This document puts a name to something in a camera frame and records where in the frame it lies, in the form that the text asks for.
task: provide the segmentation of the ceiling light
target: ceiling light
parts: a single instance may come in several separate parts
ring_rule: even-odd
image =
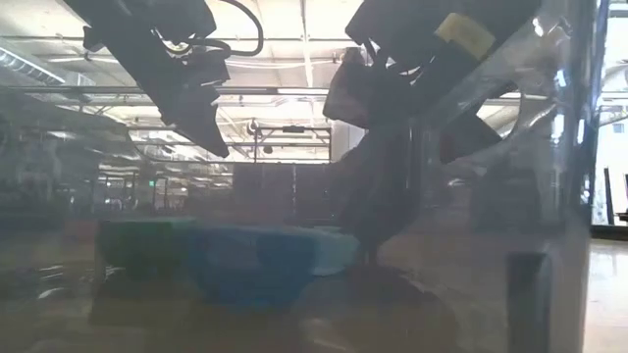
[[[59,76],[2,47],[0,47],[0,66],[48,85],[59,85],[66,82]]]
[[[278,88],[278,94],[285,95],[305,95],[305,96],[326,96],[329,89],[326,88]]]

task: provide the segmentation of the plastic wall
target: plastic wall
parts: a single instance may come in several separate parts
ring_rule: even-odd
[[[370,135],[403,163],[362,145],[376,161],[349,172],[153,163],[120,124],[0,91],[0,352],[581,351],[607,11],[547,0],[422,119]],[[443,126],[508,80],[512,132],[441,164]],[[332,217],[369,221],[353,233],[319,212],[349,189]]]
[[[385,244],[455,313],[473,352],[577,352],[583,335],[605,1],[547,1],[533,22],[413,129],[420,217]],[[439,126],[512,79],[508,137],[448,165]]]

